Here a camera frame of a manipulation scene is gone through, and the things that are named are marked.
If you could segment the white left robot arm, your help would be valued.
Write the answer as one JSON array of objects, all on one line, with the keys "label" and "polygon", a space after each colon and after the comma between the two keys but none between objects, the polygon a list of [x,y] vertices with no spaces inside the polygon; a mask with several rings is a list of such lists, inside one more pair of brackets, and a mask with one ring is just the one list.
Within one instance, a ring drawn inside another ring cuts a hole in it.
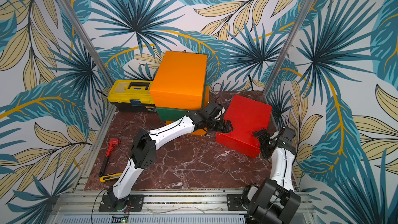
[{"label": "white left robot arm", "polygon": [[131,189],[140,174],[156,162],[156,152],[174,139],[197,130],[230,133],[233,127],[230,120],[224,120],[225,108],[210,102],[204,108],[187,111],[183,117],[164,127],[147,131],[140,129],[133,139],[133,147],[128,163],[118,181],[108,190],[106,199],[115,210],[123,209]]}]

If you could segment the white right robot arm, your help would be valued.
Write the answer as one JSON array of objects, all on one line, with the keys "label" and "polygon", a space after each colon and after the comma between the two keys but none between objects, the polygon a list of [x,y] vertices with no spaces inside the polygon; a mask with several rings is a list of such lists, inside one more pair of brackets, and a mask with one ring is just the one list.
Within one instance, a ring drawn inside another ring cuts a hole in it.
[{"label": "white right robot arm", "polygon": [[241,197],[242,206],[251,218],[261,224],[288,224],[301,204],[292,182],[295,131],[287,126],[274,134],[262,129],[254,132],[254,137],[260,143],[264,159],[271,159],[272,169],[270,177],[259,187],[248,185],[245,188]]}]

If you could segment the red shoebox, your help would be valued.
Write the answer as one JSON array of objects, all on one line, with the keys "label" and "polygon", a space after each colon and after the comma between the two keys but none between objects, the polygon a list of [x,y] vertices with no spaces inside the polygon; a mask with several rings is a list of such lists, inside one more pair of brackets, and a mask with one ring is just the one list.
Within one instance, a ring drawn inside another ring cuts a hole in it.
[{"label": "red shoebox", "polygon": [[224,116],[231,121],[233,131],[217,133],[216,142],[251,158],[260,153],[260,143],[254,132],[267,129],[272,107],[240,95],[235,95]]}]

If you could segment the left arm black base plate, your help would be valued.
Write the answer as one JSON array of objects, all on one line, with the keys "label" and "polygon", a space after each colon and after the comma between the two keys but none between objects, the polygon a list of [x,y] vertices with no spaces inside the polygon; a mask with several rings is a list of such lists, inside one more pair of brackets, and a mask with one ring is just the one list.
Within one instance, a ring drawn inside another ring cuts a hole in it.
[{"label": "left arm black base plate", "polygon": [[114,201],[110,196],[102,197],[99,212],[141,212],[144,203],[144,195],[129,195],[128,197]]}]

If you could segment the green shoebox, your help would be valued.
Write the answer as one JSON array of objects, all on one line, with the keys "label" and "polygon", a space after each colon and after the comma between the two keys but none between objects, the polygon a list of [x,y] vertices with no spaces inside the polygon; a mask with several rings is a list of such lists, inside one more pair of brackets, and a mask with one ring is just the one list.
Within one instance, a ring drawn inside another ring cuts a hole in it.
[{"label": "green shoebox", "polygon": [[189,101],[183,97],[164,98],[155,97],[156,111],[163,121],[176,121],[183,117],[187,111],[199,110],[209,102],[209,94],[206,93],[201,101]]}]

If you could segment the large orange shoebox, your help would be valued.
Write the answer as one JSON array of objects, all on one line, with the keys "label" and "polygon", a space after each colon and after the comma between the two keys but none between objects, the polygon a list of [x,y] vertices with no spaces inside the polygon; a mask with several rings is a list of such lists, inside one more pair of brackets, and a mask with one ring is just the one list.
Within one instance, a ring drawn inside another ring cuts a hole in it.
[{"label": "large orange shoebox", "polygon": [[202,107],[207,55],[167,51],[149,89],[156,107]]}]

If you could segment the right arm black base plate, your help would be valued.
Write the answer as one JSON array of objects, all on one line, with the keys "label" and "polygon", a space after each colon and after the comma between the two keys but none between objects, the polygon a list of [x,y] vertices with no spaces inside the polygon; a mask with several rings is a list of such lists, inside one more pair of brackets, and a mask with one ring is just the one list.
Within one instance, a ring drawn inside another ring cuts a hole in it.
[{"label": "right arm black base plate", "polygon": [[228,211],[247,211],[243,205],[243,194],[228,194],[227,207]]}]

